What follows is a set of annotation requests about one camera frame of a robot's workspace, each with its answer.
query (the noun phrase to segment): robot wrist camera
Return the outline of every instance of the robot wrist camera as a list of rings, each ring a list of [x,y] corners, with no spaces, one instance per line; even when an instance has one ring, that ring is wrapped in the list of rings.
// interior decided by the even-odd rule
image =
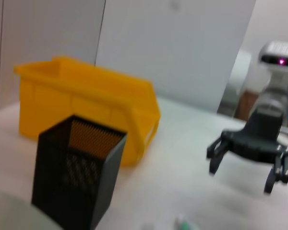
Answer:
[[[245,127],[239,131],[223,130],[207,148],[207,158],[213,175],[228,151],[272,164],[264,188],[270,194],[275,182],[288,183],[288,146],[277,142],[281,126],[288,124],[288,43],[268,43],[260,51],[258,61],[271,73],[268,85],[255,102]]]

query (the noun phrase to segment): white table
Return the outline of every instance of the white table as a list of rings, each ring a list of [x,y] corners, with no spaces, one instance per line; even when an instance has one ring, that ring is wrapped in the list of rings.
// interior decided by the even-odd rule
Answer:
[[[288,186],[264,184],[271,169],[227,154],[208,173],[206,148],[243,123],[159,99],[160,127],[134,169],[121,169],[98,230],[172,230],[178,214],[203,230],[288,230]],[[0,111],[0,190],[31,199],[36,143],[18,135],[19,105]]]

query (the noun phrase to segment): bin handle lip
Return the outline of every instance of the bin handle lip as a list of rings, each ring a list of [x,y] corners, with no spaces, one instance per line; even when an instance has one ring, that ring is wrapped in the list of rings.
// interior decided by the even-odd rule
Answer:
[[[78,95],[81,95],[84,98],[98,98],[103,103],[109,104],[112,107],[116,107],[118,109],[122,109],[123,113],[126,115],[127,123],[129,123],[129,128],[131,129],[131,133],[134,134],[134,138],[136,142],[139,144],[139,150],[144,150],[145,144],[142,141],[141,133],[136,125],[135,119],[134,119],[134,112],[132,109],[132,105],[130,102],[126,100],[117,100],[115,97],[111,97],[109,95],[104,94],[103,92],[91,92],[89,90],[84,90],[79,86],[72,85],[71,83],[68,83],[66,81],[60,81],[58,82],[55,79],[46,79],[43,75],[35,73],[34,76],[32,76],[30,71],[27,71],[23,67],[14,67],[14,73],[20,74],[21,78],[28,79],[30,81],[35,81],[38,83],[41,83],[43,85],[47,85],[51,88],[57,88],[62,91],[68,91],[68,92],[74,92]]]

